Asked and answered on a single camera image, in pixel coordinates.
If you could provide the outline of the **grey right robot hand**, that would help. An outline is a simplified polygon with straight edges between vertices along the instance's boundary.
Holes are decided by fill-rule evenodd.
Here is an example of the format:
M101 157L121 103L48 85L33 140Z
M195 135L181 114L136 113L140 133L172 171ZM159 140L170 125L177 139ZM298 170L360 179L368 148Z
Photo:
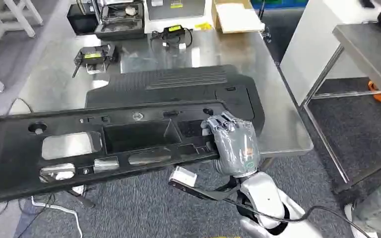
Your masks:
M259 147L251 121L223 111L203 120L200 126L203 136L214 136L219 159L213 166L218 173L243 178L258 171Z

